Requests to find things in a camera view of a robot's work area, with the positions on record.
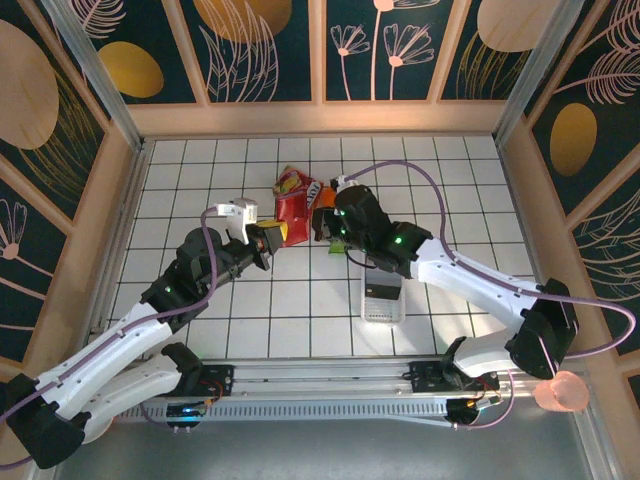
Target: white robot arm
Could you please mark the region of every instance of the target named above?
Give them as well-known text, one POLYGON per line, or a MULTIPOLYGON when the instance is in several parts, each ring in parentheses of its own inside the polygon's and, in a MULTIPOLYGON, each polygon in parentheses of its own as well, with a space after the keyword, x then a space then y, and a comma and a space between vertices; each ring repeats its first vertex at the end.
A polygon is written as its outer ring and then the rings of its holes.
POLYGON ((189 394, 202 363, 181 343, 167 345, 150 361, 120 372, 207 308, 203 299, 213 271, 221 287, 251 265, 269 269, 268 258, 282 245, 286 228, 275 221, 256 223, 256 209, 257 204, 247 199, 217 206, 218 214, 228 217, 230 240, 223 244, 220 234, 208 229, 215 270, 203 230, 190 232, 176 260, 115 325, 37 378, 21 374, 7 384, 7 409, 33 398, 8 415, 7 423, 39 467, 65 460, 82 443, 99 437, 115 415, 144 400, 176 389, 189 394))
POLYGON ((367 254, 373 264, 455 293, 492 314, 505 329, 479 338, 460 337, 444 356, 442 375, 461 386, 465 380, 518 367, 538 378, 553 378, 577 333, 573 307, 520 294, 540 291, 567 295, 551 279, 538 285, 497 272, 444 248, 440 239, 408 222, 392 222, 369 188, 339 178, 336 206, 318 209, 316 241, 339 238, 367 254), (463 268, 472 267, 476 273, 463 268))

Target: white tile floor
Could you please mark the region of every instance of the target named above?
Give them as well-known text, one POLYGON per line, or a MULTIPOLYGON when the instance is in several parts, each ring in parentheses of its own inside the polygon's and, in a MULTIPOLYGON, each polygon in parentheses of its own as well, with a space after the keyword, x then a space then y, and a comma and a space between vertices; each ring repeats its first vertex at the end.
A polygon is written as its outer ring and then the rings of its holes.
MULTIPOLYGON (((398 158, 415 161, 444 185, 446 237, 458 250, 509 274, 532 275, 490 137, 163 141, 155 145, 110 318, 126 313, 169 265, 207 205, 245 196, 259 202, 261 216, 272 216, 270 188, 285 165, 326 182, 398 158)), ((438 235, 435 194, 415 172, 389 167, 360 180, 377 187, 393 220, 416 222, 438 235)), ((224 229, 221 219, 209 225, 224 229)), ((462 298, 415 281, 407 285, 404 323, 393 329, 366 324, 359 317, 360 276, 359 267, 329 255, 326 245, 311 241, 283 249, 271 271, 247 269, 172 340, 186 341, 205 359, 418 355, 443 353, 460 335, 500 329, 462 298)))

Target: pink cup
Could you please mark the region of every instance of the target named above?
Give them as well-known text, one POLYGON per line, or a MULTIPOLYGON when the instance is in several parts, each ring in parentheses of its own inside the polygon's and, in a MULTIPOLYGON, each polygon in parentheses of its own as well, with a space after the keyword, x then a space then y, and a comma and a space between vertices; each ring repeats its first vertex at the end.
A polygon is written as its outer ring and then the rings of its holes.
POLYGON ((589 404, 589 389, 571 372, 558 372, 552 380, 540 382, 533 391, 536 403, 552 412, 579 412, 589 404))

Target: wall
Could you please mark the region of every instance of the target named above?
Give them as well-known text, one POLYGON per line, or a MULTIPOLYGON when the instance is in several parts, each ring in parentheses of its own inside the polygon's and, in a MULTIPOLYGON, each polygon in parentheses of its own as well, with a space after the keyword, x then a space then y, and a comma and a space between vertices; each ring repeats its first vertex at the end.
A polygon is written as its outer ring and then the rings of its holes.
MULTIPOLYGON (((542 274, 638 316, 640 5, 585 2, 581 20, 505 146, 507 169, 542 274)), ((619 314, 577 311, 575 348, 608 342, 625 327, 619 314)), ((587 363, 616 451, 634 478, 640 330, 587 363)))
POLYGON ((120 0, 75 12, 153 136, 493 130, 558 0, 120 0))
MULTIPOLYGON (((29 1, 2 3, 0 84, 1 382, 72 353, 132 151, 29 1)), ((25 456, 4 425, 0 452, 25 456)))

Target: chip bag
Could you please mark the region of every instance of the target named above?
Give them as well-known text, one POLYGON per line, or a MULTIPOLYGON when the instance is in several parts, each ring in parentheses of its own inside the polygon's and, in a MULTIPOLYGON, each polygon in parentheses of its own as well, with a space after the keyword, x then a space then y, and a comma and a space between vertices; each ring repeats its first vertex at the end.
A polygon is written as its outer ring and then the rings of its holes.
POLYGON ((311 212, 322 183, 301 170, 287 165, 273 187, 276 195, 276 218, 287 222, 289 232, 284 247, 296 245, 309 239, 311 212))

